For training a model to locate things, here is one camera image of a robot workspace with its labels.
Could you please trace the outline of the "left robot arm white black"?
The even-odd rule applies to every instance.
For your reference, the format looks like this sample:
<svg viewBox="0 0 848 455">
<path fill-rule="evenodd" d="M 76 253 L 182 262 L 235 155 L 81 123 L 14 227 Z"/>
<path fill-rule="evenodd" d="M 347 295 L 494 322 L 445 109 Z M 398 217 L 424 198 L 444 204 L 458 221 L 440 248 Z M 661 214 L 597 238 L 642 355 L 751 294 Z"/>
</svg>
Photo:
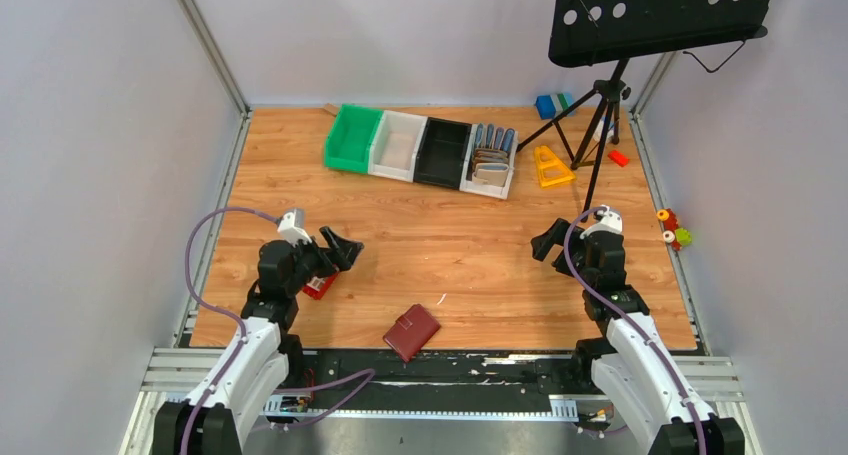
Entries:
<svg viewBox="0 0 848 455">
<path fill-rule="evenodd" d="M 304 380 L 303 347 L 288 332 L 297 296 L 315 279 L 350 270 L 364 248 L 328 227 L 320 233 L 325 246 L 294 232 L 260 248 L 233 340 L 193 390 L 158 410 L 152 453 L 239 454 L 273 392 Z"/>
</svg>

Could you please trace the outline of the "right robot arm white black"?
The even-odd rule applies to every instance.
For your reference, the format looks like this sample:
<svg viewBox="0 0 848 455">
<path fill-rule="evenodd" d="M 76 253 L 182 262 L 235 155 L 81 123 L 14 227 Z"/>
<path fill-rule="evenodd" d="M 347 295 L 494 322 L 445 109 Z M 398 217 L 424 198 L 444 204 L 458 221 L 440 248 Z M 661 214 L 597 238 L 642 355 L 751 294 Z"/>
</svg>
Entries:
<svg viewBox="0 0 848 455">
<path fill-rule="evenodd" d="M 557 219 L 531 241 L 534 259 L 561 247 L 552 265 L 576 280 L 600 337 L 577 342 L 569 375 L 584 392 L 600 391 L 646 454 L 743 454 L 745 434 L 718 415 L 686 380 L 658 334 L 643 297 L 626 281 L 622 220 L 590 210 L 587 228 Z"/>
</svg>

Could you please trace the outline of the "red leather card holder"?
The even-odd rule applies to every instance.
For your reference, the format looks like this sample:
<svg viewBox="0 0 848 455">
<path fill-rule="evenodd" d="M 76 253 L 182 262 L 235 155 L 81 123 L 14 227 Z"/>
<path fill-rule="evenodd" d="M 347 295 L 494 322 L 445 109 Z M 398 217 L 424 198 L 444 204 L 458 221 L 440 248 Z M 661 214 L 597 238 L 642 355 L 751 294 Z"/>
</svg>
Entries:
<svg viewBox="0 0 848 455">
<path fill-rule="evenodd" d="M 414 304 L 396 319 L 383 341 L 409 363 L 440 329 L 441 324 L 423 305 Z"/>
</svg>

